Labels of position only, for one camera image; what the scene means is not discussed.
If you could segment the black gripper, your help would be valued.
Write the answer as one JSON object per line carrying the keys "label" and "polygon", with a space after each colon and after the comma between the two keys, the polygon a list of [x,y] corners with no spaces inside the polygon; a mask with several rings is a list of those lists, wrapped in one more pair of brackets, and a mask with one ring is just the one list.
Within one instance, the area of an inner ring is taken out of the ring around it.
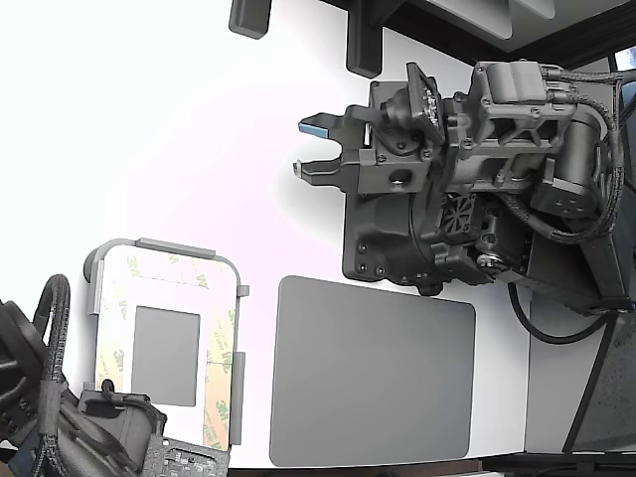
{"label": "black gripper", "polygon": [[167,415],[156,408],[147,395],[117,393],[111,380],[101,391],[84,390],[79,398],[78,411],[109,437],[95,438],[106,445],[118,442],[134,470],[143,467],[152,434],[162,435]]}
{"label": "black gripper", "polygon": [[442,155],[442,112],[435,79],[376,81],[369,107],[348,106],[342,115],[320,112],[298,124],[302,133],[360,150],[344,150],[329,161],[298,160],[292,164],[294,175],[314,187],[341,192],[417,193]]}

